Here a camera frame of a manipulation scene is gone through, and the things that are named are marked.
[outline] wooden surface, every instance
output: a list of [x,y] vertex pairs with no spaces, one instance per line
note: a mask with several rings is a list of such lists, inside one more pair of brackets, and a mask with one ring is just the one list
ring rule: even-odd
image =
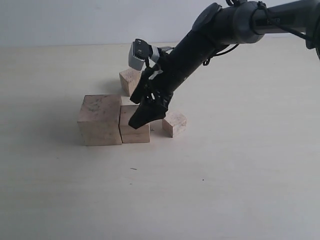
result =
[[121,145],[120,95],[86,95],[80,109],[78,126],[86,146]]
[[157,121],[150,143],[83,146],[84,95],[123,94],[129,49],[0,48],[1,240],[320,239],[320,62],[303,40],[199,67],[169,106],[177,138]]
[[150,143],[150,124],[139,129],[129,126],[129,120],[137,110],[137,105],[123,105],[120,114],[120,133],[124,144]]
[[127,70],[120,72],[119,77],[122,89],[125,94],[130,97],[139,83],[141,72],[128,68]]
[[162,119],[162,128],[170,137],[175,138],[187,129],[187,118],[180,112],[168,112]]

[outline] large wooden cube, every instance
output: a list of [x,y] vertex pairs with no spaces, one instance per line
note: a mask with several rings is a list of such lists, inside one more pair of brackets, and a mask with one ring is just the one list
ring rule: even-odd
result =
[[128,97],[131,97],[132,93],[139,83],[141,72],[133,68],[129,68],[125,71],[120,72],[119,76],[122,89]]
[[124,105],[120,114],[120,133],[124,144],[150,143],[150,124],[139,129],[129,126],[129,120],[137,110],[137,105]]
[[187,129],[187,118],[179,112],[169,112],[162,120],[162,128],[174,138]]
[[120,95],[86,95],[78,126],[86,146],[121,145],[119,130]]

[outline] black robotic arm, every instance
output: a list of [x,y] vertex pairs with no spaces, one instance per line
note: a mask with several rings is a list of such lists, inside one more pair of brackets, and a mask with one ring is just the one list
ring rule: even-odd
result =
[[306,41],[308,49],[320,49],[320,0],[299,0],[267,8],[259,1],[226,0],[208,6],[191,31],[175,47],[158,48],[142,39],[132,43],[129,66],[141,71],[130,100],[139,104],[129,125],[138,129],[166,117],[174,91],[210,59],[234,50],[240,44],[257,43],[265,34],[291,33]]

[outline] small wooden cube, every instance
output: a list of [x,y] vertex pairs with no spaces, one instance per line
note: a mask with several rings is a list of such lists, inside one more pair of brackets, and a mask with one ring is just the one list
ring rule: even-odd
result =
[[121,145],[120,95],[86,95],[78,126],[86,146]]
[[120,72],[119,76],[122,89],[128,97],[131,97],[140,81],[141,72],[133,68],[129,68],[128,70]]
[[129,120],[137,110],[137,105],[124,105],[120,114],[120,133],[124,144],[150,143],[150,124],[146,124],[139,129],[129,126]]
[[187,129],[187,118],[179,112],[169,112],[162,120],[162,128],[174,138]]

